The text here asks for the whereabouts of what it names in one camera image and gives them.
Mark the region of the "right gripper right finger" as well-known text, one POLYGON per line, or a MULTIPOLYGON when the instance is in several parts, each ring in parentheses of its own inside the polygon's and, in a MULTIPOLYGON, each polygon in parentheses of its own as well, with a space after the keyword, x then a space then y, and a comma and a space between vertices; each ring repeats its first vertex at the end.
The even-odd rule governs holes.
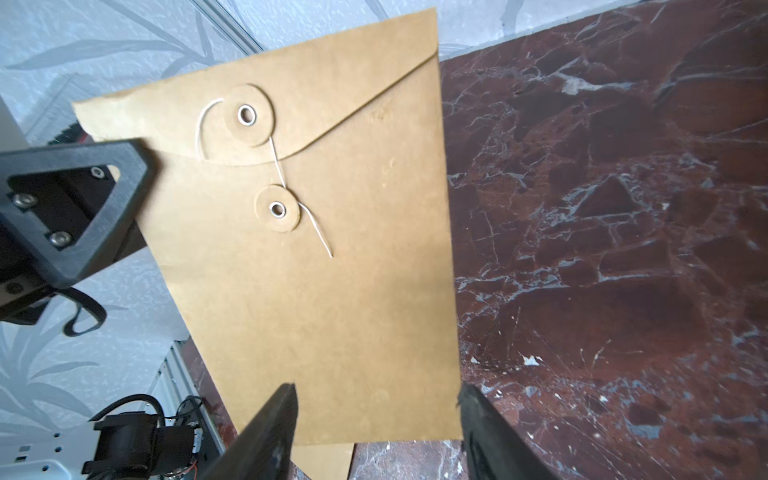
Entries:
POLYGON ((463 382, 458 406, 470 479, 557 479, 477 387, 463 382))

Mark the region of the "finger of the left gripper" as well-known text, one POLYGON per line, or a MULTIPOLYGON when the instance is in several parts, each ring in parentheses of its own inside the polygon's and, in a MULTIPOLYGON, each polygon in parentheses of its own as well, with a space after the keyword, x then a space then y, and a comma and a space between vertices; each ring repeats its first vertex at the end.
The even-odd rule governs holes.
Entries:
POLYGON ((157 167, 139 140, 1 155, 1 265, 68 288, 109 265, 157 167))

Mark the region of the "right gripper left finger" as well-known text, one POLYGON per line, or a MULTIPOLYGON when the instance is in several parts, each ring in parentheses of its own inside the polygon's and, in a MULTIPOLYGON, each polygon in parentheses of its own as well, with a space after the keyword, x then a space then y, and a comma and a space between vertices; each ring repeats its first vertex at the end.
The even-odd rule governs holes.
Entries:
POLYGON ((297 420, 296 386, 284 383, 200 479, 287 479, 297 420))

